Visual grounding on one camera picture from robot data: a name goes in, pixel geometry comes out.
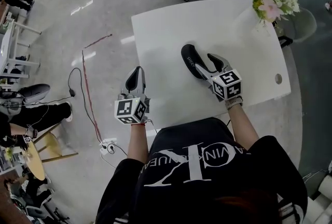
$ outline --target round wooden table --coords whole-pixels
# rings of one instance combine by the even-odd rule
[[[27,151],[22,151],[25,163],[28,166],[29,170],[38,180],[45,179],[45,171],[43,167],[43,162],[40,159],[38,150],[35,147],[33,142],[27,144]]]

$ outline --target pink flower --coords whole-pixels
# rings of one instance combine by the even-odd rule
[[[270,22],[279,18],[284,12],[278,8],[273,0],[262,0],[263,4],[258,7],[259,10],[266,12],[266,19]]]

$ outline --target black pants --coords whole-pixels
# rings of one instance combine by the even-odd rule
[[[22,107],[21,112],[15,115],[11,119],[10,123],[14,123],[25,128],[33,124],[32,127],[34,129],[42,131],[61,122],[64,118],[68,118],[71,115],[71,107],[68,103],[49,105],[48,107],[48,111],[47,105],[42,105],[34,108]]]
[[[5,0],[5,2],[10,6],[17,6],[19,8],[23,8],[26,11],[29,11],[33,0]]]
[[[43,201],[51,195],[50,190],[44,191],[40,195],[37,195],[38,188],[43,184],[47,184],[47,179],[45,180],[32,179],[29,180],[26,186],[25,192],[31,197],[34,206],[36,207],[41,207]]]

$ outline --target forearm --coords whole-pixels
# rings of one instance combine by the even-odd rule
[[[26,134],[26,128],[21,127],[14,123],[10,123],[9,125],[10,125],[11,135],[25,135]]]
[[[240,104],[231,107],[228,114],[232,123],[235,141],[248,150],[259,139],[258,134]]]
[[[140,124],[132,125],[127,158],[146,163],[147,156],[148,148],[145,126]]]

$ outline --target power strip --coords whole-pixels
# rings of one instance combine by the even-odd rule
[[[113,138],[106,138],[102,140],[103,144],[99,144],[101,146],[100,148],[100,153],[102,155],[106,155],[109,154],[109,152],[107,151],[107,149],[103,148],[102,146],[108,146],[110,143],[116,144],[117,145],[117,138],[113,137]]]

